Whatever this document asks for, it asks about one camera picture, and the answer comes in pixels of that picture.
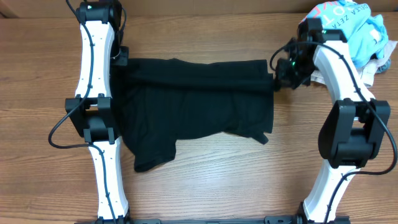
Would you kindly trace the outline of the black t-shirt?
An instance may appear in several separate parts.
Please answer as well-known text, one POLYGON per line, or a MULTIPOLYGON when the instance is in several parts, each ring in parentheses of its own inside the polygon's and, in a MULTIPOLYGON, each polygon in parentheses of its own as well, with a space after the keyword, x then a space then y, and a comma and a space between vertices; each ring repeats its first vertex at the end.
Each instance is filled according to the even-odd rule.
POLYGON ((274 119, 265 60, 190 63, 131 58, 110 75, 113 111, 134 170, 170 162, 178 140, 220 132, 265 144, 274 119))

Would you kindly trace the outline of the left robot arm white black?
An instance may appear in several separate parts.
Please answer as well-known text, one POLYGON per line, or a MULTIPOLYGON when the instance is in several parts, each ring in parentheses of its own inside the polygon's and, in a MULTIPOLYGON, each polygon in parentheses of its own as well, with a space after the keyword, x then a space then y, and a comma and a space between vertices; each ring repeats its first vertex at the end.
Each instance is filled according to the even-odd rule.
POLYGON ((81 71, 74 98, 65 110, 85 140, 95 167, 97 223, 129 223, 121 173, 121 136, 113 116, 110 70, 126 65, 121 46, 125 22, 119 1, 83 1, 76 9, 82 40, 81 71))

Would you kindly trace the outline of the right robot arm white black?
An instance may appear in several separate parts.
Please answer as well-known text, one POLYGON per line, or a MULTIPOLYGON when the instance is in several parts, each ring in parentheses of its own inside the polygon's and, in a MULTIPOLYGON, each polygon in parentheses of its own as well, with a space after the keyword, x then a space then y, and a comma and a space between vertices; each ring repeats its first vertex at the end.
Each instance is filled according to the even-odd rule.
POLYGON ((298 26, 297 37, 282 50, 287 59, 278 59, 274 85, 296 89, 309 85, 314 70, 323 75, 333 107, 318 135, 322 166, 308 197, 295 215, 267 216, 265 223, 349 223, 336 216, 336 209, 349 183, 374 159, 384 136, 391 142, 392 164, 368 175, 384 175, 397 164, 397 144, 387 128, 391 107, 375 99, 360 80, 349 54, 342 30, 324 29, 319 18, 306 19, 298 26))

